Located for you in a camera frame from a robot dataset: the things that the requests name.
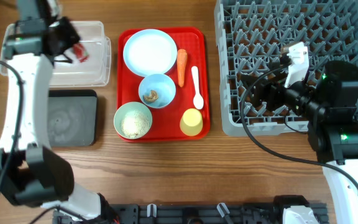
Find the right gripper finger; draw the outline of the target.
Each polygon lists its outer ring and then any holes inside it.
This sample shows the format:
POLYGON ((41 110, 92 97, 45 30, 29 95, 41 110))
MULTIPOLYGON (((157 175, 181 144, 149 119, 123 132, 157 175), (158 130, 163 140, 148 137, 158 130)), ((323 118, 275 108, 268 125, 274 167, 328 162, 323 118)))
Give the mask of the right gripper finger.
POLYGON ((265 88, 256 88, 252 90, 250 102, 254 108, 262 105, 267 99, 268 91, 265 88))
POLYGON ((258 77, 252 75, 241 75, 240 80, 245 89, 248 89, 252 84, 254 84, 254 90, 264 90, 269 86, 269 81, 267 79, 258 80, 258 77))

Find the red snack wrapper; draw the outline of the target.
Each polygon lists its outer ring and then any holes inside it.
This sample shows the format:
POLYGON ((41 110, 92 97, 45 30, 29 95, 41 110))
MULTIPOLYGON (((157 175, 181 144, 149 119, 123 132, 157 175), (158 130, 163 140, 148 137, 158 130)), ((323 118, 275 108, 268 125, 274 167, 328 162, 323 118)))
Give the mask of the red snack wrapper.
POLYGON ((81 43, 77 43, 73 46, 73 53, 75 54, 76 59, 80 63, 87 61, 89 58, 89 53, 85 49, 84 45, 81 43))

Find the white plastic spoon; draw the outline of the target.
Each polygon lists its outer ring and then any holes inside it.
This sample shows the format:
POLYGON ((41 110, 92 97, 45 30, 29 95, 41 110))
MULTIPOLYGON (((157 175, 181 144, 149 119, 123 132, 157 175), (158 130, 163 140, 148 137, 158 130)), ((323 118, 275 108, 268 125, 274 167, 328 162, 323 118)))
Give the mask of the white plastic spoon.
POLYGON ((200 93, 200 80, 199 80, 199 70, 197 66, 192 66, 191 74, 193 78, 193 84, 195 88, 195 96, 193 98, 193 104, 196 109, 201 110, 204 106, 204 99, 200 93))

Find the yellow cup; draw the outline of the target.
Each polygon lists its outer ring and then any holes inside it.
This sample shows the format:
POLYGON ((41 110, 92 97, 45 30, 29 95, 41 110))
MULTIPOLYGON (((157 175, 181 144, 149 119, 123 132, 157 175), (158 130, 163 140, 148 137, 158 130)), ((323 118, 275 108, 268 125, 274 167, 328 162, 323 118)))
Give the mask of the yellow cup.
POLYGON ((180 129, 187 136, 198 135, 203 128, 203 117, 200 111, 190 108, 183 113, 180 129))

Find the orange carrot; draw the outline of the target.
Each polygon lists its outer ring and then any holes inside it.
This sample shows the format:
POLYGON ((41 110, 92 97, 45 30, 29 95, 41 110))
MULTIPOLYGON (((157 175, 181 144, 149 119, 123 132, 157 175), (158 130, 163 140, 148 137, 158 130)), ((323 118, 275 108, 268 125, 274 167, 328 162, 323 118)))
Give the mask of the orange carrot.
POLYGON ((177 52, 177 78, 179 87, 184 87, 185 70, 188 60, 188 53, 185 49, 179 49, 177 52))

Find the green bowl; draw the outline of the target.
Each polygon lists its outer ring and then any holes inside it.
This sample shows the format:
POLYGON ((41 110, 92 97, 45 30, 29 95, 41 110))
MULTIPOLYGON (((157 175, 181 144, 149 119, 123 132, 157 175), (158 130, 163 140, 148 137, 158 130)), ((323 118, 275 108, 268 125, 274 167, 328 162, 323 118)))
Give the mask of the green bowl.
POLYGON ((126 113, 133 111, 133 110, 139 110, 139 111, 143 112, 150 120, 151 126, 152 126, 152 121, 153 121, 152 113, 148 109, 148 107, 146 107, 143 103, 139 103, 139 102, 135 102, 135 101, 126 103, 126 104, 122 105, 121 107, 119 107, 116 111, 116 114, 114 115, 114 127, 115 127, 117 133, 124 138, 126 138, 126 137, 124 136, 123 132, 121 131, 121 121, 126 113))

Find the white rice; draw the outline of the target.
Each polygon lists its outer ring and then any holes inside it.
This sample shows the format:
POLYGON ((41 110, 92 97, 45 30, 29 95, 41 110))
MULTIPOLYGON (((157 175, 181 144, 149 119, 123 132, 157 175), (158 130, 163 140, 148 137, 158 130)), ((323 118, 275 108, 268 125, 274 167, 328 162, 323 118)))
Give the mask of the white rice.
POLYGON ((121 131, 129 139, 144 136, 150 129, 151 122, 148 117, 139 110, 126 113, 121 121, 121 131))

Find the brown food scrap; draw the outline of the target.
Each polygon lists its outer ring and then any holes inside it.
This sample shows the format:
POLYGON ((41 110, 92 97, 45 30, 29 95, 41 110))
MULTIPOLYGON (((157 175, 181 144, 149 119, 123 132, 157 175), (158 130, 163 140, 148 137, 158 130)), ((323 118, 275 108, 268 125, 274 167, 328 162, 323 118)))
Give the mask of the brown food scrap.
POLYGON ((147 103, 153 103, 158 100, 158 93, 155 90, 151 90, 148 95, 144 95, 143 99, 147 103))

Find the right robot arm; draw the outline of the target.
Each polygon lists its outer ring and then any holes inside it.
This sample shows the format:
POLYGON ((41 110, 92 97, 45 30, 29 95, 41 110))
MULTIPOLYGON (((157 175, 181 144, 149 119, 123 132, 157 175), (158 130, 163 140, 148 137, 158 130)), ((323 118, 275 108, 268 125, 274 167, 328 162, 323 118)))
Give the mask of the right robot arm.
POLYGON ((315 88, 301 79, 290 86, 282 85, 270 74, 277 75, 290 64, 276 63, 273 70, 259 77, 241 76, 245 92, 240 106, 250 98, 253 106, 266 102, 270 111, 285 105, 296 115, 308 120, 308 142, 317 160, 304 160, 279 154, 256 140, 241 114, 248 137, 265 152, 285 160, 323 168, 333 198, 338 223, 358 223, 358 67, 345 61, 328 61, 315 88))

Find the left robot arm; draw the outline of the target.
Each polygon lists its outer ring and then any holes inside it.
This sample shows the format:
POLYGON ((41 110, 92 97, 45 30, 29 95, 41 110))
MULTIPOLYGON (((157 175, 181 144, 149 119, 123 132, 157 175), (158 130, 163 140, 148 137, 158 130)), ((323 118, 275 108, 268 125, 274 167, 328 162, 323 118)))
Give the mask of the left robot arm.
POLYGON ((47 106, 55 58, 80 41, 57 1, 17 1, 19 19, 2 47, 7 68, 6 117, 0 138, 0 197, 14 206, 56 210, 82 223, 116 223, 107 200, 74 180, 54 153, 47 106))

